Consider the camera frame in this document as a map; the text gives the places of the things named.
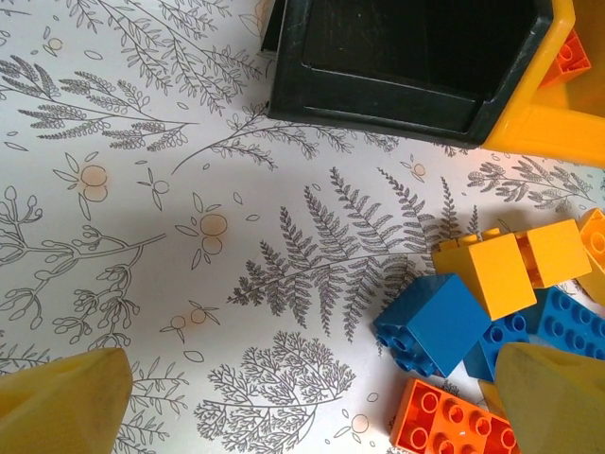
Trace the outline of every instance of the branch illustration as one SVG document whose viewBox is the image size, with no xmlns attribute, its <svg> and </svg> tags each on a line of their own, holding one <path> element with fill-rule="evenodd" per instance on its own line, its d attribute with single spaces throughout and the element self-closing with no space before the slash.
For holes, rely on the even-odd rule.
<svg viewBox="0 0 605 454">
<path fill-rule="evenodd" d="M 196 407 L 203 438 L 219 438 L 229 451 L 284 452 L 303 440 L 320 406 L 351 387 L 350 367 L 334 360 L 317 339 L 280 331 L 273 343 L 269 349 L 248 349 L 242 371 L 223 364 L 208 375 L 223 399 Z"/>
<path fill-rule="evenodd" d="M 114 139 L 112 148 L 143 148 L 157 151 L 178 147 L 187 142 L 182 129 L 194 124 L 163 120 L 144 111 L 149 96 L 124 80 L 117 87 L 111 82 L 85 71 L 76 71 L 78 79 L 60 79 L 59 89 L 55 81 L 40 65 L 30 65 L 12 56 L 13 61 L 0 60 L 0 74 L 4 74 L 0 91 L 19 93 L 44 101 L 37 111 L 19 110 L 20 114 L 35 118 L 33 129 L 60 130 L 39 135 L 42 139 L 68 139 L 101 133 Z M 101 110 L 60 101 L 61 92 L 83 96 Z M 130 128 L 111 131 L 114 122 L 129 121 Z"/>
<path fill-rule="evenodd" d="M 526 196 L 539 210 L 554 209 L 562 213 L 571 208 L 571 200 L 578 198 L 593 201 L 589 192 L 593 187 L 577 173 L 569 172 L 560 166 L 547 170 L 535 159 L 523 156 L 518 166 L 512 169 L 518 177 L 507 176 L 507 170 L 497 164 L 485 162 L 479 171 L 469 173 L 469 187 L 481 187 L 481 192 L 495 189 L 496 196 L 504 201 L 521 201 Z"/>
<path fill-rule="evenodd" d="M 353 146 L 347 140 L 348 137 L 357 137 L 355 131 L 267 120 L 266 104 L 244 106 L 242 110 L 246 115 L 243 120 L 240 120 L 237 113 L 232 119 L 227 120 L 227 125 L 233 131 L 228 137 L 193 152 L 174 168 L 172 174 L 174 175 L 188 161 L 206 151 L 220 154 L 223 158 L 239 154 L 251 158 L 259 166 L 266 166 L 269 170 L 273 170 L 276 165 L 270 157 L 271 150 L 263 148 L 258 139 L 269 141 L 271 144 L 296 146 L 306 159 L 311 160 L 320 153 L 320 144 L 312 141 L 310 133 L 315 133 L 318 140 L 327 141 L 333 150 L 342 153 L 352 152 Z M 393 137 L 385 136 L 384 140 L 379 140 L 382 136 L 368 133 L 365 137 L 368 144 L 384 151 L 391 151 L 398 144 L 398 139 Z"/>
<path fill-rule="evenodd" d="M 9 186 L 5 190 L 4 196 L 6 202 L 0 201 L 0 223 L 8 225 L 10 229 L 0 229 L 0 238 L 6 239 L 0 243 L 0 250 L 8 251 L 2 255 L 0 267 L 13 264 L 28 254 L 36 254 L 43 256 L 44 262 L 52 264 L 52 268 L 38 270 L 33 274 L 37 285 L 9 290 L 5 294 L 5 302 L 0 305 L 0 311 L 11 311 L 10 321 L 19 320 L 33 312 L 30 328 L 37 329 L 43 322 L 41 293 L 53 279 L 63 276 L 83 260 L 134 253 L 134 257 L 130 261 L 118 262 L 106 268 L 96 277 L 96 281 L 106 282 L 105 288 L 102 290 L 92 291 L 78 288 L 74 291 L 77 296 L 74 301 L 74 310 L 81 315 L 57 318 L 53 321 L 55 333 L 70 332 L 72 334 L 70 343 L 76 343 L 82 337 L 93 334 L 90 319 L 97 318 L 96 327 L 106 330 L 106 332 L 89 345 L 90 349 L 129 345 L 130 338 L 124 333 L 117 332 L 117 329 L 119 329 L 119 324 L 123 329 L 128 329 L 132 316 L 137 315 L 140 311 L 138 305 L 127 299 L 132 280 L 132 267 L 141 258 L 145 246 L 163 239 L 165 235 L 129 244 L 124 240 L 103 235 L 96 228 L 85 225 L 82 228 L 83 239 L 76 238 L 70 242 L 46 239 L 40 246 L 35 246 L 26 239 L 23 226 L 36 222 L 43 216 L 42 209 L 36 208 L 38 203 L 36 197 L 28 198 L 27 211 L 20 214 L 21 210 L 14 187 Z"/>
</svg>

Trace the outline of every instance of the blue lego brick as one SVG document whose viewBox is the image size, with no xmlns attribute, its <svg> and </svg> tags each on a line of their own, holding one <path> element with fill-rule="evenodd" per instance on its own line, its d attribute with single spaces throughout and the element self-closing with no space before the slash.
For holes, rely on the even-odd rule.
<svg viewBox="0 0 605 454">
<path fill-rule="evenodd" d="M 498 353 L 508 342 L 529 342 L 526 320 L 518 312 L 492 322 L 479 342 L 464 357 L 468 375 L 493 382 Z"/>
<path fill-rule="evenodd" d="M 438 274 L 416 278 L 374 327 L 402 369 L 448 376 L 491 322 L 457 275 Z"/>
<path fill-rule="evenodd" d="M 538 303 L 521 311 L 529 334 L 565 352 L 605 359 L 605 320 L 556 287 L 535 291 Z"/>
</svg>

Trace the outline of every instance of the leaf illustration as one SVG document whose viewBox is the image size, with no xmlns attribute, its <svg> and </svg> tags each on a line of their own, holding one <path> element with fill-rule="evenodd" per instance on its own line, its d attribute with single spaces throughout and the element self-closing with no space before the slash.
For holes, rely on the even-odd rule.
<svg viewBox="0 0 605 454">
<path fill-rule="evenodd" d="M 189 359 L 191 362 L 201 363 L 204 362 L 204 356 L 197 350 L 186 350 L 182 352 L 184 356 Z"/>
<path fill-rule="evenodd" d="M 196 208 L 196 211 L 200 214 L 204 212 L 204 204 L 201 201 L 201 198 L 195 192 L 193 193 L 193 205 Z"/>
<path fill-rule="evenodd" d="M 191 270 L 194 270 L 198 267 L 199 261 L 201 260 L 201 249 L 196 251 L 196 254 L 193 256 L 193 261 L 191 262 Z"/>
<path fill-rule="evenodd" d="M 187 236 L 199 236 L 199 233 L 193 230 L 191 227 L 187 227 L 186 225 L 175 225 L 175 229 Z"/>
<path fill-rule="evenodd" d="M 70 175 L 69 173 L 65 173 L 61 170 L 53 169 L 53 173 L 68 183 L 78 183 L 79 182 L 79 178 L 75 177 L 74 175 Z"/>
<path fill-rule="evenodd" d="M 79 203 L 79 209 L 82 211 L 82 215 L 84 215 L 84 217 L 90 221 L 91 220 L 91 209 L 88 206 L 88 201 L 81 194 L 78 194 L 78 203 Z"/>
<path fill-rule="evenodd" d="M 4 145 L 9 148 L 16 149 L 17 151 L 29 151 L 27 148 L 22 147 L 19 144 L 15 144 L 14 142 L 5 142 Z"/>
<path fill-rule="evenodd" d="M 74 173 L 79 173 L 78 162 L 72 157 L 71 154 L 65 153 L 65 160 Z"/>
</svg>

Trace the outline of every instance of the yellow lego brick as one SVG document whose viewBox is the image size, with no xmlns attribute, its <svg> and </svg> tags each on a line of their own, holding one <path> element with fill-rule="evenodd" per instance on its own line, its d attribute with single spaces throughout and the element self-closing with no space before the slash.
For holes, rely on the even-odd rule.
<svg viewBox="0 0 605 454">
<path fill-rule="evenodd" d="M 536 296 L 514 235 L 489 232 L 486 241 L 463 246 L 459 240 L 459 247 L 433 253 L 433 262 L 437 273 L 459 275 L 490 318 L 498 320 L 535 304 Z"/>
<path fill-rule="evenodd" d="M 578 225 L 573 219 L 516 234 L 534 288 L 549 288 L 590 272 Z"/>
<path fill-rule="evenodd" d="M 504 413 L 504 405 L 500 400 L 500 395 L 498 394 L 498 390 L 496 389 L 493 383 L 484 380 L 479 381 L 479 388 L 481 388 L 481 392 L 483 393 L 483 398 L 485 399 L 485 403 L 488 406 L 490 412 L 495 414 L 496 416 L 500 416 L 501 418 L 507 419 L 507 415 Z"/>
<path fill-rule="evenodd" d="M 0 454 L 109 454 L 132 375 L 106 348 L 0 377 Z"/>
<path fill-rule="evenodd" d="M 495 384 L 523 454 L 605 452 L 605 361 L 508 343 Z"/>
<path fill-rule="evenodd" d="M 579 277 L 578 282 L 593 300 L 605 306 L 605 216 L 598 208 L 586 213 L 579 221 L 579 236 L 591 271 Z"/>
</svg>

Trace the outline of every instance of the plant drawing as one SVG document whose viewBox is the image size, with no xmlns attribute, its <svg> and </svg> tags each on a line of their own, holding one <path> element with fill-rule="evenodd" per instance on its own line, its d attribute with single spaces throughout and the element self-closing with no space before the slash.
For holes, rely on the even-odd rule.
<svg viewBox="0 0 605 454">
<path fill-rule="evenodd" d="M 339 400 L 355 375 L 319 340 L 280 331 L 271 348 L 246 350 L 241 368 L 222 364 L 208 378 L 222 399 L 196 407 L 201 437 L 228 451 L 277 454 L 303 440 L 319 407 Z"/>
<path fill-rule="evenodd" d="M 363 134 L 367 145 L 379 147 L 385 152 L 393 151 L 399 144 L 399 139 L 386 135 L 267 120 L 266 104 L 244 106 L 242 110 L 246 115 L 243 120 L 237 113 L 233 114 L 231 120 L 227 120 L 232 134 L 190 154 L 174 168 L 172 174 L 189 160 L 206 151 L 220 154 L 223 158 L 239 155 L 273 170 L 276 165 L 270 157 L 271 151 L 264 148 L 258 139 L 296 146 L 306 159 L 313 159 L 320 153 L 320 144 L 313 142 L 309 137 L 311 132 L 315 133 L 317 139 L 327 141 L 332 149 L 341 153 L 351 153 L 353 146 L 347 140 L 356 139 L 358 134 Z"/>
<path fill-rule="evenodd" d="M 161 14 L 132 0 L 122 5 L 105 0 L 65 0 L 75 11 L 70 15 L 78 17 L 78 27 L 97 33 L 105 25 L 120 35 L 128 65 L 138 65 L 147 87 L 154 85 L 168 95 L 178 86 L 179 92 L 197 98 L 210 113 L 222 114 L 225 105 L 242 93 L 246 79 L 261 76 L 244 50 L 200 44 L 207 33 L 217 30 L 210 15 L 231 16 L 229 7 L 222 0 L 186 0 L 188 7 L 185 0 L 174 5 L 163 0 L 159 3 Z"/>
<path fill-rule="evenodd" d="M 495 189 L 496 196 L 504 201 L 521 201 L 526 196 L 539 210 L 554 209 L 562 213 L 571 208 L 573 199 L 594 202 L 589 192 L 593 187 L 577 173 L 569 172 L 560 166 L 547 170 L 535 159 L 523 156 L 513 166 L 518 175 L 513 178 L 507 170 L 498 164 L 486 161 L 478 171 L 469 173 L 469 187 L 481 187 L 481 192 Z"/>
<path fill-rule="evenodd" d="M 132 268 L 140 260 L 145 246 L 163 239 L 165 235 L 129 244 L 122 239 L 106 236 L 90 225 L 84 225 L 83 239 L 75 238 L 70 242 L 45 239 L 40 245 L 34 245 L 26 239 L 24 226 L 42 218 L 43 210 L 37 208 L 38 200 L 35 196 L 30 196 L 24 212 L 13 186 L 5 190 L 4 197 L 6 202 L 0 201 L 0 224 L 8 226 L 8 230 L 7 227 L 0 229 L 0 268 L 32 254 L 43 257 L 50 269 L 40 268 L 35 271 L 33 278 L 36 284 L 32 287 L 7 291 L 0 311 L 10 312 L 9 321 L 28 316 L 31 320 L 29 326 L 35 330 L 43 322 L 42 293 L 51 281 L 63 276 L 81 261 L 114 255 L 117 260 L 123 253 L 130 253 L 130 260 L 122 259 L 96 277 L 96 281 L 103 283 L 103 289 L 74 290 L 74 316 L 59 317 L 53 321 L 55 333 L 69 333 L 72 336 L 69 342 L 72 344 L 93 335 L 95 325 L 104 332 L 90 343 L 89 349 L 128 346 L 130 338 L 119 332 L 120 327 L 127 330 L 132 324 L 132 317 L 141 310 L 141 307 L 127 298 L 132 282 Z"/>
<path fill-rule="evenodd" d="M 312 305 L 310 292 L 317 288 L 325 334 L 331 334 L 338 311 L 345 335 L 353 341 L 363 312 L 381 300 L 379 292 L 384 295 L 383 305 L 390 304 L 422 271 L 413 257 L 420 258 L 424 271 L 432 272 L 433 247 L 458 232 L 455 205 L 446 183 L 440 225 L 438 219 L 424 211 L 423 200 L 386 171 L 379 171 L 399 199 L 398 218 L 380 215 L 382 204 L 353 189 L 334 167 L 330 173 L 332 186 L 343 214 L 352 224 L 346 223 L 307 186 L 303 195 L 319 241 L 306 235 L 283 206 L 280 223 L 286 253 L 262 240 L 263 263 L 246 262 L 248 276 L 239 278 L 239 286 L 228 301 L 242 306 L 267 302 L 277 317 L 290 309 L 296 322 L 306 327 L 306 315 Z"/>
<path fill-rule="evenodd" d="M 77 79 L 60 79 L 57 87 L 49 73 L 35 63 L 15 55 L 12 61 L 0 60 L 0 94 L 13 92 L 39 99 L 36 111 L 19 113 L 35 118 L 36 130 L 60 130 L 39 135 L 42 139 L 61 140 L 100 133 L 113 141 L 112 148 L 147 148 L 159 151 L 187 142 L 182 129 L 192 123 L 162 120 L 145 112 L 149 96 L 134 85 L 118 80 L 113 83 L 94 74 L 76 71 Z M 84 97 L 87 107 L 60 99 L 65 93 Z M 127 130 L 115 130 L 116 124 L 129 122 Z"/>
</svg>

